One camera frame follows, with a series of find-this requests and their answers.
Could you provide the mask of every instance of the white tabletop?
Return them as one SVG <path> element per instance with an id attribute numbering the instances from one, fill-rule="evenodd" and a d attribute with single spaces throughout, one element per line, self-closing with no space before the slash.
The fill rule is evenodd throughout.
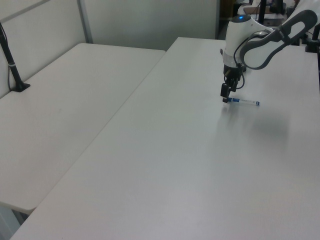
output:
<path id="1" fill-rule="evenodd" d="M 79 44 L 0 100 L 0 205 L 30 213 L 164 51 Z"/>
<path id="2" fill-rule="evenodd" d="M 317 55 L 289 46 L 220 97 L 224 41 L 178 38 L 12 240 L 314 240 Z"/>

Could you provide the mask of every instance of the white wall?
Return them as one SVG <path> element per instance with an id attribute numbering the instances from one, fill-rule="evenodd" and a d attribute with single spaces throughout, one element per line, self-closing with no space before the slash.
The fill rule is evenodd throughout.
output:
<path id="1" fill-rule="evenodd" d="M 23 81 L 75 45 L 86 42 L 77 0 L 46 1 L 2 25 Z M 0 97 L 9 91 L 7 74 L 8 64 L 1 49 Z"/>
<path id="2" fill-rule="evenodd" d="M 0 21 L 40 2 L 42 0 L 0 0 Z"/>
<path id="3" fill-rule="evenodd" d="M 219 2 L 81 0 L 93 43 L 165 51 L 177 37 L 216 38 Z"/>

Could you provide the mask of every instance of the robotic arm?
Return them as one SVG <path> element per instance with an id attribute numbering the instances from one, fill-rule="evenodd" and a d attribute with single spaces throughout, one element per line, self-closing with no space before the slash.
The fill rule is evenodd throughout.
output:
<path id="1" fill-rule="evenodd" d="M 249 15 L 234 17 L 228 25 L 226 47 L 222 55 L 222 101 L 227 103 L 230 92 L 242 88 L 237 86 L 246 67 L 263 69 L 277 52 L 318 24 L 320 0 L 301 0 L 288 20 L 275 30 L 257 23 Z"/>

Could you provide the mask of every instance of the black arm joint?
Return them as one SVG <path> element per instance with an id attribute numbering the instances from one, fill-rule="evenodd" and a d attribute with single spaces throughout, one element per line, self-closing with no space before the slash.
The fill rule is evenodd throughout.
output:
<path id="1" fill-rule="evenodd" d="M 286 30 L 281 25 L 276 28 L 275 34 L 277 34 L 277 37 L 279 37 L 285 43 L 285 45 L 291 44 L 291 39 L 290 39 L 289 35 L 287 34 Z"/>

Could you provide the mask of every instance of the black cable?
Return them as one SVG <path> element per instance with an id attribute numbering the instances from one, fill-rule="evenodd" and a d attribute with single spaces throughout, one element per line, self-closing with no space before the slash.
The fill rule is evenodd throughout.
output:
<path id="1" fill-rule="evenodd" d="M 239 48 L 248 40 L 249 38 L 247 37 L 237 48 L 236 50 L 234 51 L 234 54 L 233 54 L 233 60 L 235 62 L 235 65 L 239 68 L 239 70 L 241 71 L 241 76 L 242 76 L 242 80 L 243 80 L 243 83 L 242 83 L 242 86 L 241 87 L 238 87 L 238 89 L 242 89 L 244 86 L 245 86 L 245 76 L 244 76 L 244 73 L 242 72 L 242 69 L 241 69 L 241 64 L 237 62 L 236 60 L 236 53 L 237 51 L 239 50 Z"/>
<path id="2" fill-rule="evenodd" d="M 259 8 L 260 4 L 261 4 L 261 2 L 259 2 L 258 6 L 256 6 L 256 9 L 255 9 L 255 21 L 257 21 L 258 8 Z"/>

